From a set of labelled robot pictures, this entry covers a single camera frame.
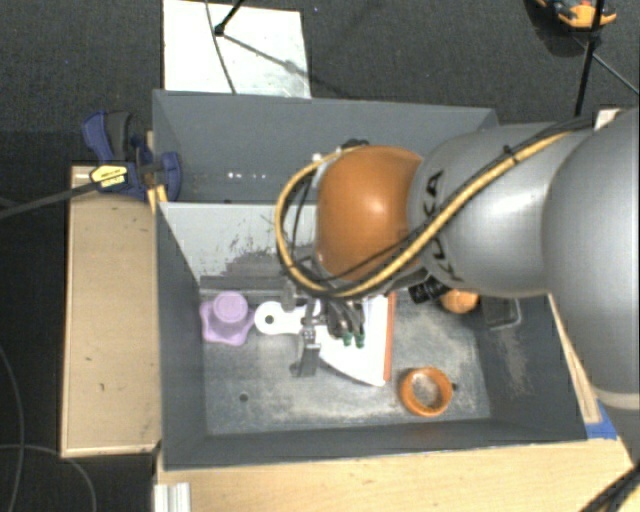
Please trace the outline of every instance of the bin floor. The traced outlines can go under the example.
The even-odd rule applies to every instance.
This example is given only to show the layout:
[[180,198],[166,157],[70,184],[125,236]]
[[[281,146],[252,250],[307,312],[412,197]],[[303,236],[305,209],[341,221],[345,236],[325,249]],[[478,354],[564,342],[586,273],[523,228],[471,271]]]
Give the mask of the bin floor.
[[[490,415],[473,331],[437,305],[413,304],[406,293],[398,295],[392,379],[384,387],[356,382],[322,362],[314,377],[293,377],[289,366],[301,351],[293,335],[266,336],[253,328],[241,347],[203,343],[203,351],[210,435]],[[412,415],[398,397],[404,374],[423,366],[440,368],[455,384],[449,408],[435,419]]]

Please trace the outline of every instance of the black floor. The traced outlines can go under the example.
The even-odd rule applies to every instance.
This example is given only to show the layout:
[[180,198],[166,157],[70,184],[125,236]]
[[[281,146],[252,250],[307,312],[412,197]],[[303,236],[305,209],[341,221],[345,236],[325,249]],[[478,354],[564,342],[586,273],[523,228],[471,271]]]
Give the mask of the black floor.
[[[580,46],[533,0],[303,0],[247,5],[300,9],[316,97],[487,106],[502,122],[571,117]],[[598,54],[636,87],[640,3],[618,0]],[[73,160],[91,155],[79,125],[98,109],[126,109],[151,127],[162,85],[159,0],[0,3],[0,197],[61,190]],[[585,112],[638,105],[594,64]],[[65,208],[0,223],[0,344],[22,393],[28,443],[56,449],[65,287]],[[10,382],[0,365],[0,444],[18,440]],[[16,452],[0,450],[0,510]],[[82,461],[99,510],[151,509],[147,456]],[[15,511],[90,510],[82,478],[28,452]]]

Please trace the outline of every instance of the metal bracket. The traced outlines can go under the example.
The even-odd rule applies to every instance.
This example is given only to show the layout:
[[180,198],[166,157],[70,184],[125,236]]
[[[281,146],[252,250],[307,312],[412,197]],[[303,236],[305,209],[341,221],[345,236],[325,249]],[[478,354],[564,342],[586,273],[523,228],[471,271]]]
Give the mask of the metal bracket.
[[153,510],[154,512],[191,512],[191,486],[189,483],[154,485]]
[[291,371],[296,377],[313,377],[318,369],[321,347],[316,343],[315,327],[313,325],[303,327],[300,336],[304,343],[302,357],[291,366]]

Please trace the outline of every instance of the blue clamp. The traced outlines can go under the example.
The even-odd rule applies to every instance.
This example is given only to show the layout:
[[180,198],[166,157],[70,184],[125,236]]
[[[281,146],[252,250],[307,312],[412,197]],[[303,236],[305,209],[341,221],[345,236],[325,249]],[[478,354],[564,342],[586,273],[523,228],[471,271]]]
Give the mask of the blue clamp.
[[120,168],[126,168],[124,178],[108,187],[98,187],[98,190],[146,201],[147,186],[143,176],[153,173],[156,175],[156,184],[162,183],[158,180],[162,176],[160,179],[164,181],[167,198],[169,201],[175,201],[180,194],[182,183],[178,154],[163,153],[160,162],[154,164],[153,153],[144,139],[139,135],[129,138],[130,120],[131,114],[128,112],[99,111],[91,114],[82,123],[84,142],[96,154],[100,165],[117,164]]

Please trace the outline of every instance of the yellow cable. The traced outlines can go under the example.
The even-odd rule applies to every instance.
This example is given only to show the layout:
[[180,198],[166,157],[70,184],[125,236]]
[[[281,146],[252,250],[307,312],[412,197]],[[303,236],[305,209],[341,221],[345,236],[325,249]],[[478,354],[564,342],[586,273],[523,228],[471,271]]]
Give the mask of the yellow cable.
[[341,155],[345,155],[351,151],[354,151],[355,149],[358,149],[358,148],[348,148],[342,151],[336,151],[334,153],[330,153],[322,157],[320,160],[313,162],[307,165],[306,167],[303,167],[302,169],[300,169],[296,174],[294,174],[291,177],[291,179],[284,186],[284,188],[282,189],[282,192],[280,192],[278,201],[276,202],[276,208],[275,208],[276,244],[278,246],[278,250],[282,257],[282,262],[291,270],[291,274],[299,283],[313,290],[324,291],[324,290],[328,290],[328,288],[321,286],[315,283],[314,281],[311,281],[310,279],[307,279],[307,277],[298,270],[295,262],[293,261],[293,258],[291,257],[291,254],[289,254],[289,250],[287,249],[287,244],[284,238],[284,229],[283,229],[284,219],[282,218],[285,201],[287,197],[289,197],[289,194],[291,193],[291,191],[296,187],[296,185],[298,185],[298,183],[300,183],[305,177],[314,173],[316,169],[320,167],[322,164],[330,162],[334,158],[337,158]]
[[[546,139],[542,139],[539,142],[531,144],[524,149],[521,149],[515,153],[511,158],[504,160],[495,167],[489,169],[486,173],[479,176],[472,181],[467,187],[465,187],[460,194],[458,194],[445,208],[442,210],[433,221],[425,228],[425,230],[407,247],[395,260],[393,260],[384,269],[378,272],[373,277],[367,279],[365,282],[350,288],[349,290],[336,293],[334,296],[347,298],[361,293],[367,292],[372,288],[383,283],[385,280],[393,276],[397,271],[402,269],[404,265],[413,260],[413,258],[433,239],[433,237],[445,226],[445,224],[478,192],[488,186],[491,182],[505,174],[512,169],[516,164],[530,158],[539,151],[542,151],[546,147],[550,146],[554,142],[560,140],[571,133],[570,131],[562,132]],[[291,258],[289,251],[287,250],[284,235],[282,231],[282,223],[284,219],[281,219],[281,213],[284,208],[284,202],[293,187],[295,187],[305,176],[311,174],[322,163],[328,162],[335,158],[337,153],[327,155],[319,162],[314,162],[308,165],[304,169],[301,169],[296,173],[293,178],[285,185],[285,188],[278,198],[276,204],[276,243],[283,259],[283,263],[287,265],[291,275],[302,285],[316,291],[331,291],[331,288],[319,285],[318,283],[308,279],[302,272],[300,272]]]

